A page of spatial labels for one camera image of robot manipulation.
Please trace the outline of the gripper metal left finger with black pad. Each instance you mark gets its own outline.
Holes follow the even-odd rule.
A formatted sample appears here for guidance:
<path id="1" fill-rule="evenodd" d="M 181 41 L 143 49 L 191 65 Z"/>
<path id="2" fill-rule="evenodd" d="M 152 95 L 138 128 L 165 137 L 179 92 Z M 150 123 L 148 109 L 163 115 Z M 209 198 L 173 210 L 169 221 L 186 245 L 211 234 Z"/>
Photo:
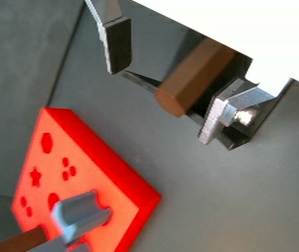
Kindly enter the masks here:
<path id="1" fill-rule="evenodd" d="M 86 0 L 104 45 L 107 68 L 114 75 L 131 64 L 131 20 L 123 15 L 119 0 Z"/>

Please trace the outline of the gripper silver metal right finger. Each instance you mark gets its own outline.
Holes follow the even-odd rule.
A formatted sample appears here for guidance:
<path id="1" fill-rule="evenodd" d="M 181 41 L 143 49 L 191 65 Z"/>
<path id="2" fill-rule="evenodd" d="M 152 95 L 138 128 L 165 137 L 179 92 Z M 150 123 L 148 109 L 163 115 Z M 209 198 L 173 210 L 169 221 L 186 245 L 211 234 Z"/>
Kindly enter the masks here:
<path id="1" fill-rule="evenodd" d="M 258 106 L 273 99 L 257 84 L 241 78 L 233 80 L 213 98 L 198 135 L 201 143 L 209 145 L 234 123 L 250 126 L 259 114 Z"/>

